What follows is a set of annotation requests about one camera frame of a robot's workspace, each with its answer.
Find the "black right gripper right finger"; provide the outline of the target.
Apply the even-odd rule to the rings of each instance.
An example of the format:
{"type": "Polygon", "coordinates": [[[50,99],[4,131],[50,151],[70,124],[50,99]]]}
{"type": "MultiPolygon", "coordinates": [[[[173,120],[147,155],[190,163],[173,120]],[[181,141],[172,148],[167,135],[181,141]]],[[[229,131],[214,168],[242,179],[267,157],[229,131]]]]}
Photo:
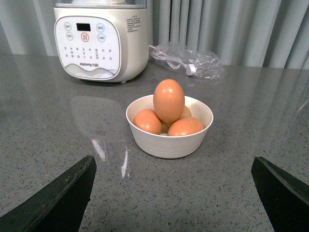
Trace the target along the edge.
{"type": "Polygon", "coordinates": [[[309,230],[309,186],[263,157],[251,173],[259,198],[276,232],[309,230]]]}

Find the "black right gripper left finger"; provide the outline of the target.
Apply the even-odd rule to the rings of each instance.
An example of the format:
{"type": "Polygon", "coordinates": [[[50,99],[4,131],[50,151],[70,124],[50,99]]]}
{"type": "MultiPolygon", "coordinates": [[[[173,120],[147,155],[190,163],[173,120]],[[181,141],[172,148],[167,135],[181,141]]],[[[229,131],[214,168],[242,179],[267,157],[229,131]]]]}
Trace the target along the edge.
{"type": "Polygon", "coordinates": [[[0,218],[2,232],[77,232],[96,174],[85,156],[24,203],[0,218]]]}

